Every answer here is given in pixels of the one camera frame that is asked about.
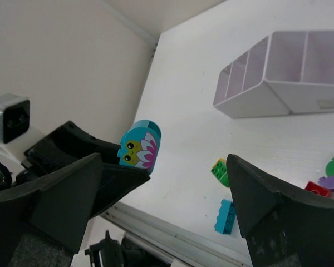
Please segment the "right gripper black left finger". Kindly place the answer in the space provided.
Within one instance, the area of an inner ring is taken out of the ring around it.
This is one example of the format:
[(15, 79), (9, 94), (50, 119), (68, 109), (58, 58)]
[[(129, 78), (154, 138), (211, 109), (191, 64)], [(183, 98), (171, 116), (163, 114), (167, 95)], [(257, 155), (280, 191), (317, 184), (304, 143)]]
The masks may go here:
[(70, 266), (102, 176), (97, 153), (0, 191), (0, 266)]

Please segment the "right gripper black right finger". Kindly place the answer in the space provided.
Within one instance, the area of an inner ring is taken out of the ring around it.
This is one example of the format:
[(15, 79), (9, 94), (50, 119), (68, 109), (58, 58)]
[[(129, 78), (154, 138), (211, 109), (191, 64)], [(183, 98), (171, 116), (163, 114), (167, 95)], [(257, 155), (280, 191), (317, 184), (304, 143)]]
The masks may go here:
[(226, 160), (240, 234), (253, 266), (334, 266), (334, 199)]

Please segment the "teal frog flower lego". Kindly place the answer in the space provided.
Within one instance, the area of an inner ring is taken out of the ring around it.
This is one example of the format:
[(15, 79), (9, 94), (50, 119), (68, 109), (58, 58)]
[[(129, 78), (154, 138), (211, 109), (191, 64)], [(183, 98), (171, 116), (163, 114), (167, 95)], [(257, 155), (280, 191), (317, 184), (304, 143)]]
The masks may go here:
[(161, 144), (161, 130), (150, 120), (136, 121), (120, 140), (119, 165), (153, 172)]

